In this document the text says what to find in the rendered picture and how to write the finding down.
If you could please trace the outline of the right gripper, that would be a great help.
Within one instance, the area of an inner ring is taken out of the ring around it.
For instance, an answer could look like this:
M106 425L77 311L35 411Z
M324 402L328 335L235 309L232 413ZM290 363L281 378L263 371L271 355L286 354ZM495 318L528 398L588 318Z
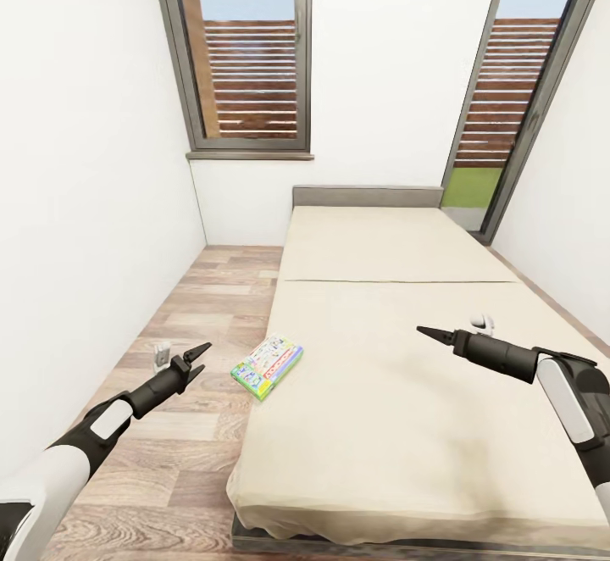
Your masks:
M454 345L453 355L499 374L505 373L505 361L510 348L508 342L466 330L446 331L426 326L418 326L416 330L447 347Z

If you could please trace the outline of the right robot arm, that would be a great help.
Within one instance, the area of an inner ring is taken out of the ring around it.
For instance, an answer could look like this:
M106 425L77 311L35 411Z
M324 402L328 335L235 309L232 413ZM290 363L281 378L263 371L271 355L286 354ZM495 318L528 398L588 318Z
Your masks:
M416 328L466 358L499 374L533 384L535 375L574 444L597 499L610 523L610 382L597 362L542 347L530 350L493 337L488 314L469 316L473 329ZM540 362L540 353L551 355Z

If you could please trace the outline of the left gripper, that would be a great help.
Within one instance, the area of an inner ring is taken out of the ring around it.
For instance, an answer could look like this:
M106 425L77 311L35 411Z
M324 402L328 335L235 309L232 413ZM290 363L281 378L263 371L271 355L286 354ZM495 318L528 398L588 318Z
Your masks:
M186 387L204 370L204 365L192 370L192 362L197 360L213 344L204 343L188 350L183 354L175 355L169 360L169 367L155 375L146 384L155 394L157 403L161 404L174 394L182 394Z

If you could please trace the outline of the board game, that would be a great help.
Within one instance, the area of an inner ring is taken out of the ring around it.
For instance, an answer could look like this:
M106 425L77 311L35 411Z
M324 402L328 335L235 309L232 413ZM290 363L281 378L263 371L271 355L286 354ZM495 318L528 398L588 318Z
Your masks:
M230 372L230 376L263 401L303 354L303 347L274 331Z

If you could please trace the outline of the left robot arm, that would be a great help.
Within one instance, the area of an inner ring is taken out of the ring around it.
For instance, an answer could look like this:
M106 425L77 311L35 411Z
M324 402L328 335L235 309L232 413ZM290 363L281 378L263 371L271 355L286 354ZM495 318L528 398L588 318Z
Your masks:
M155 377L133 392L99 403L53 445L0 479L0 561L38 561L86 483L107 459L131 417L140 420L186 387L204 370L192 370L213 344L169 359L170 342L153 350Z

